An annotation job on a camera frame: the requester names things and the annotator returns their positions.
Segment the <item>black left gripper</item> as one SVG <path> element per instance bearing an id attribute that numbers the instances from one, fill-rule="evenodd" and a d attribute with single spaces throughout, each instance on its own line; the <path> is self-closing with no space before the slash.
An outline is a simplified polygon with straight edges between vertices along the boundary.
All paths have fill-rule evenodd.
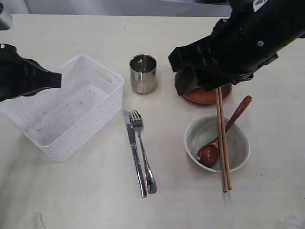
<path id="1" fill-rule="evenodd" d="M 22 58 L 17 48 L 0 45 L 0 100 L 33 96 L 51 88 L 61 88 L 62 74 L 41 67 L 35 60 Z"/>

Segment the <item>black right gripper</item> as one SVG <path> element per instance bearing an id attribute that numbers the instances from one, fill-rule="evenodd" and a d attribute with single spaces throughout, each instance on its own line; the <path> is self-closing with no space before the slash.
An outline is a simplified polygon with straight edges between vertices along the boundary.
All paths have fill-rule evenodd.
<path id="1" fill-rule="evenodd" d="M 175 75 L 178 95 L 202 88 L 211 91 L 227 84 L 253 79 L 254 73 L 278 58 L 263 53 L 263 46 L 238 26 L 220 19 L 212 33 L 186 46 L 176 47 L 168 59 Z"/>

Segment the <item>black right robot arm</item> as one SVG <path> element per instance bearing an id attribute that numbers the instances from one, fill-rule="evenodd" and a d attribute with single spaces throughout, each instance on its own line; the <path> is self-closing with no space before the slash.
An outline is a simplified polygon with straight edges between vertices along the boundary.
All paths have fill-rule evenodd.
<path id="1" fill-rule="evenodd" d="M 305 34 L 302 0 L 232 0 L 230 5 L 231 16 L 220 19 L 210 35 L 169 55 L 179 95 L 249 81 Z"/>

